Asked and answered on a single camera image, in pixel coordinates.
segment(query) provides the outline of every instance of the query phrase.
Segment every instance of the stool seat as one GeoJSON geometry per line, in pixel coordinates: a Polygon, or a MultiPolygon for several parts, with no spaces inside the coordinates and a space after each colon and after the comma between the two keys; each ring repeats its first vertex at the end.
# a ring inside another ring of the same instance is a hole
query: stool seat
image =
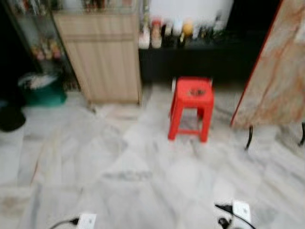
{"type": "Polygon", "coordinates": [[[177,133],[196,134],[202,142],[207,141],[208,130],[214,106],[214,93],[211,81],[199,77],[181,77],[178,79],[170,111],[171,125],[168,139],[174,140],[177,133]],[[197,116],[203,118],[201,131],[179,129],[184,108],[197,109],[197,116]]]}

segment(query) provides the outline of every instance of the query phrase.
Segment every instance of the white wall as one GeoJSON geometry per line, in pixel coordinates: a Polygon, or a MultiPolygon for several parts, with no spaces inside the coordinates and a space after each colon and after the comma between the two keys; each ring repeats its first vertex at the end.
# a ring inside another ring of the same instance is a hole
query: white wall
{"type": "Polygon", "coordinates": [[[163,19],[192,19],[214,21],[218,11],[222,20],[228,21],[234,0],[150,0],[151,17],[163,19]]]}

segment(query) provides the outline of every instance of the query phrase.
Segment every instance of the cabinet door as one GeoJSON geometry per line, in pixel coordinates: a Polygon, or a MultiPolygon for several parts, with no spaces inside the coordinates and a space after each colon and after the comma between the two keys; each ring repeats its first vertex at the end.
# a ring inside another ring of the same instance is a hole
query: cabinet door
{"type": "Polygon", "coordinates": [[[139,60],[133,41],[68,41],[66,46],[89,101],[139,101],[139,60]]]}

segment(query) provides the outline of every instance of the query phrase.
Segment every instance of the black cable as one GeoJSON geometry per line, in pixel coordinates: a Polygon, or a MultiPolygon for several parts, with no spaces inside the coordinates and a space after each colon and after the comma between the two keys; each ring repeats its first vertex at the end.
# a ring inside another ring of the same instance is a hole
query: black cable
{"type": "Polygon", "coordinates": [[[229,212],[230,214],[232,214],[233,216],[241,219],[243,222],[245,222],[246,224],[248,224],[250,227],[252,227],[253,229],[256,229],[251,223],[249,223],[247,220],[245,220],[244,218],[236,215],[233,213],[233,207],[232,205],[219,205],[219,204],[215,204],[215,207],[221,209],[221,210],[224,210],[226,212],[229,212]]]}
{"type": "Polygon", "coordinates": [[[70,220],[63,220],[63,221],[60,221],[60,222],[54,224],[52,227],[50,227],[50,229],[55,229],[59,225],[66,224],[66,223],[71,223],[71,224],[77,226],[79,220],[80,220],[79,217],[76,217],[76,218],[73,218],[73,219],[70,219],[70,220]]]}

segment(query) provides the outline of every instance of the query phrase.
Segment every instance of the white marble floor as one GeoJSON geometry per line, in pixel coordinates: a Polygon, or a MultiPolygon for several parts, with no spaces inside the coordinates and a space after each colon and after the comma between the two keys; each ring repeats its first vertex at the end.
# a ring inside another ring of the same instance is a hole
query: white marble floor
{"type": "MultiPolygon", "coordinates": [[[[241,91],[216,88],[209,140],[167,140],[172,93],[144,90],[142,106],[26,108],[26,125],[0,133],[1,229],[49,228],[97,213],[96,229],[217,229],[214,202],[248,202],[258,229],[302,229],[305,157],[300,125],[247,130],[229,123],[241,91]]],[[[183,114],[181,125],[195,113],[183,114]]]]}

